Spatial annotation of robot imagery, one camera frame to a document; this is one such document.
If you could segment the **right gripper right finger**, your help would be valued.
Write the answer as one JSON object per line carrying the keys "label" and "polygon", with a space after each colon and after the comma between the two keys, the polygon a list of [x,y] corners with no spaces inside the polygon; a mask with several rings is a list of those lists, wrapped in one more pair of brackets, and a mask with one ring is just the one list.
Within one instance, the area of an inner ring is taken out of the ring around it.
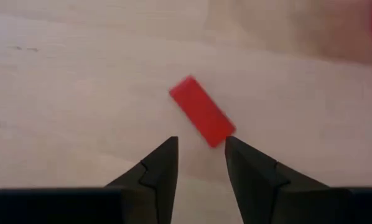
{"label": "right gripper right finger", "polygon": [[228,175],[244,223],[350,223],[350,192],[312,179],[234,136],[226,139]]}

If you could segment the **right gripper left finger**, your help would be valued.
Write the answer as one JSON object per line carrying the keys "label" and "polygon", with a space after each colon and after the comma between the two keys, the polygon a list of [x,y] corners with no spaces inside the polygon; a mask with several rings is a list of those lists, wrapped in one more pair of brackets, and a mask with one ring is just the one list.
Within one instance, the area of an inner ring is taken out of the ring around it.
{"label": "right gripper left finger", "polygon": [[179,168],[179,139],[168,138],[107,188],[121,191],[124,223],[170,224]]}

